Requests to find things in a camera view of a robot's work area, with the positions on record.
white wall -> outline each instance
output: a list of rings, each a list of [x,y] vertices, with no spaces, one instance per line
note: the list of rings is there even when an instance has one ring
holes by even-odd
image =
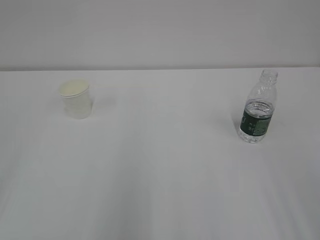
[[[320,65],[320,0],[2,0],[0,69]]]

paper cup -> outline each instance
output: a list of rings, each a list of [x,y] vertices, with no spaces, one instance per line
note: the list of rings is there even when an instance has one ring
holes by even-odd
[[[91,114],[89,84],[85,80],[71,80],[59,87],[65,112],[74,119],[85,119]]]

table surface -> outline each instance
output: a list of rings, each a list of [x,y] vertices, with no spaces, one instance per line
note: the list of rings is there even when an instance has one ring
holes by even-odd
[[[0,72],[0,239],[319,240],[320,68],[277,70],[257,144],[235,127],[260,68]]]

bottle label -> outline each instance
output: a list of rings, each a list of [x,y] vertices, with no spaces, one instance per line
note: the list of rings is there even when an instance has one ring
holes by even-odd
[[[241,130],[250,136],[262,136],[266,134],[271,117],[268,118],[257,118],[249,115],[246,110],[243,112],[243,117],[241,121]]]

water bottle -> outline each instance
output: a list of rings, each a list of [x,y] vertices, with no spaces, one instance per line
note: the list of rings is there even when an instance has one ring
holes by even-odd
[[[259,82],[246,100],[238,135],[247,143],[260,142],[266,135],[277,100],[278,73],[272,69],[262,71]]]

